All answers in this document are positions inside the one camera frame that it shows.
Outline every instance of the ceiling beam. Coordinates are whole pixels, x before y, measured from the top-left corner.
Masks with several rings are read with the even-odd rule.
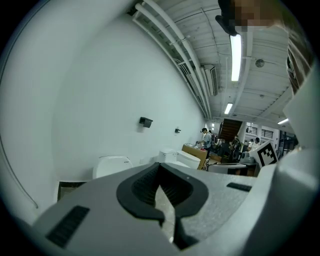
[[[264,91],[264,90],[259,90],[259,89],[249,89],[245,88],[243,89],[243,93],[248,93],[248,94],[256,94],[256,95],[264,95],[272,98],[279,98],[281,95],[280,94],[275,94],[272,92]]]
[[[246,86],[246,83],[247,83],[247,78],[248,78],[248,75],[249,75],[249,71],[250,71],[250,65],[251,65],[251,57],[252,57],[252,48],[253,48],[253,42],[254,42],[254,33],[253,31],[248,31],[246,33],[246,58],[245,58],[245,68],[244,68],[244,72],[242,74],[242,81],[241,81],[241,84],[239,86],[239,89],[236,93],[236,99],[234,101],[234,104],[231,108],[231,111],[230,111],[230,115],[232,115],[232,113],[235,111],[239,101],[240,101],[240,98],[241,98],[241,94],[242,92],[244,91],[244,88]]]
[[[266,117],[270,115],[273,111],[275,111],[279,106],[281,106],[284,102],[286,102],[290,97],[292,97],[292,89],[291,86],[289,86],[284,93],[271,105],[269,106],[265,111],[263,111],[259,117]]]

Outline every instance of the ceiling light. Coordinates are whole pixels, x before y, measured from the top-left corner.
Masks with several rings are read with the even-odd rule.
[[[241,66],[241,36],[230,36],[232,51],[232,75],[231,81],[238,81]]]
[[[232,103],[228,103],[228,105],[226,105],[226,108],[225,108],[225,111],[224,111],[224,113],[226,114],[226,115],[228,115],[229,114],[229,112],[230,112],[230,109],[232,108]]]
[[[282,121],[280,121],[280,122],[278,122],[278,125],[282,125],[283,123],[285,123],[285,122],[287,122],[287,121],[289,121],[288,118],[287,118],[287,119],[284,119],[284,120],[282,120]]]

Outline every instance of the wall-mounted device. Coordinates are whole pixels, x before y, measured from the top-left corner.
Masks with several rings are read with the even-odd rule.
[[[140,117],[140,121],[139,121],[139,123],[142,124],[143,127],[147,127],[147,128],[150,128],[152,122],[153,120],[146,117]]]

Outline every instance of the white machine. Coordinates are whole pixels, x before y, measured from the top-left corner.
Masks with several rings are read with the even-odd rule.
[[[254,160],[259,164],[260,168],[275,164],[279,161],[270,140],[263,143],[256,149],[250,150],[248,153],[249,157],[254,158]]]
[[[318,70],[310,74],[313,81],[320,81]],[[309,138],[320,128],[319,95],[319,83],[307,83],[284,110],[305,148],[278,162],[268,144],[261,145],[257,178],[194,171],[182,166],[188,162],[180,151],[162,150],[165,163],[97,178],[63,197],[26,228],[28,235],[47,254],[61,256],[255,256],[300,243],[306,237],[301,231],[314,229],[319,216],[320,140]],[[174,207],[173,244],[161,229],[166,222],[158,221],[165,219],[155,207],[159,186]]]
[[[197,169],[200,159],[182,150],[175,151],[171,148],[165,148],[159,151],[158,162]]]
[[[129,158],[124,155],[107,155],[99,157],[99,161],[93,168],[92,178],[100,178],[119,173],[134,167]]]
[[[230,164],[222,163],[222,164],[210,165],[208,168],[208,172],[216,173],[216,174],[228,174],[228,171],[230,169],[239,170],[244,168],[247,168],[247,166],[242,163],[230,163]]]

